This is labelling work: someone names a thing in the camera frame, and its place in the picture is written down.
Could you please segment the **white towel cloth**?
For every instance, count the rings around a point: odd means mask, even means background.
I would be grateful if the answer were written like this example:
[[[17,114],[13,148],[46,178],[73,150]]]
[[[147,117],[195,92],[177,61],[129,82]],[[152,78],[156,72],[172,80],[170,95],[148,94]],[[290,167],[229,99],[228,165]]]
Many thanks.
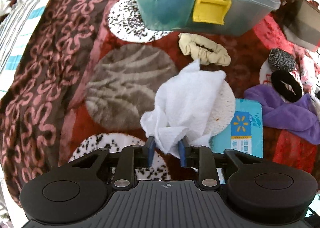
[[[157,148],[175,157],[183,138],[208,147],[210,135],[204,131],[225,78],[222,70],[201,70],[199,61],[183,68],[159,87],[153,111],[142,115],[140,125],[146,136],[153,136]]]

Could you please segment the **grey knitted scrunchie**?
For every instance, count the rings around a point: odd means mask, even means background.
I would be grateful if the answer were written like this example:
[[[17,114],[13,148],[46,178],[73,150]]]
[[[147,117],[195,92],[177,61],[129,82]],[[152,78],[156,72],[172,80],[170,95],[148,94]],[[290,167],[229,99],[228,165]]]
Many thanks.
[[[279,48],[273,48],[270,50],[268,63],[272,71],[282,70],[291,72],[296,67],[296,61],[294,57],[288,52]]]

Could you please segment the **round white cotton pad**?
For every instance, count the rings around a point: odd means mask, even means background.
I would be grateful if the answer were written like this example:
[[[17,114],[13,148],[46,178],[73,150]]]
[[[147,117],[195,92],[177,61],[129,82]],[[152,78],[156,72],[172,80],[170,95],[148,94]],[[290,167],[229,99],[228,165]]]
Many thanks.
[[[224,81],[214,102],[204,135],[216,136],[230,124],[235,113],[235,96],[229,84]]]

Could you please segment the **beige hair scrunchie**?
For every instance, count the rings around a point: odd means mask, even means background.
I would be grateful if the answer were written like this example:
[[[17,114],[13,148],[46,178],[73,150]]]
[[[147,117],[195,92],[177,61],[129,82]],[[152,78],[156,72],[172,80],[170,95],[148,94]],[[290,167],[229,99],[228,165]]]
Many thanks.
[[[231,57],[222,45],[197,34],[180,33],[178,37],[178,46],[184,56],[200,60],[202,65],[230,65]]]

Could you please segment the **striped white bedsheet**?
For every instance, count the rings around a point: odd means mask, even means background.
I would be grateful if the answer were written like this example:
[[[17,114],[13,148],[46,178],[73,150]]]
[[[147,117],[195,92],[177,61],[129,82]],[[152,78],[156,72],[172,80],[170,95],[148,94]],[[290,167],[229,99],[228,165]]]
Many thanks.
[[[49,0],[17,0],[1,23],[1,96],[14,81],[17,67]]]

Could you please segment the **teal wipes packet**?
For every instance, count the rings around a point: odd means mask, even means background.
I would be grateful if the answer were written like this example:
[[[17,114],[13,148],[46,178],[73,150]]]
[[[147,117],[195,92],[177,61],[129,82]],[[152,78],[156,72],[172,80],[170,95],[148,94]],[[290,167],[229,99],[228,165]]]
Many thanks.
[[[231,123],[220,134],[212,137],[210,147],[215,153],[234,149],[259,158],[263,157],[262,107],[257,101],[235,100]]]

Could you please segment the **olive striped zipper pouch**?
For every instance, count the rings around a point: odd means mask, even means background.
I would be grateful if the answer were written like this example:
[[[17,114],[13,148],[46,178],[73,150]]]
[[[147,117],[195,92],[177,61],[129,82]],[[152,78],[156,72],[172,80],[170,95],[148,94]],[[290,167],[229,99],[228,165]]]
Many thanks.
[[[308,0],[281,0],[274,13],[287,40],[312,52],[319,48],[318,6]]]

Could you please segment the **purple cloth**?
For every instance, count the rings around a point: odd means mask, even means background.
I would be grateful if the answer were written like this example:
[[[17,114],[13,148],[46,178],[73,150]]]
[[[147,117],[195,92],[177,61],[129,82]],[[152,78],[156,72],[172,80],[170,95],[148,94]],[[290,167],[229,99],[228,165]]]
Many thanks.
[[[310,94],[286,103],[273,87],[260,84],[245,90],[244,97],[261,104],[264,126],[284,129],[313,145],[319,144],[319,119]]]

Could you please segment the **black hair scrunchie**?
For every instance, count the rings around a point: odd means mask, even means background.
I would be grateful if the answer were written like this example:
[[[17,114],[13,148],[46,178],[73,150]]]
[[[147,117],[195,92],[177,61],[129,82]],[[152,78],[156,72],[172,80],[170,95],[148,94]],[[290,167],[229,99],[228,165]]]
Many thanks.
[[[286,101],[297,102],[303,96],[303,90],[296,79],[287,71],[277,70],[271,74],[271,82]]]

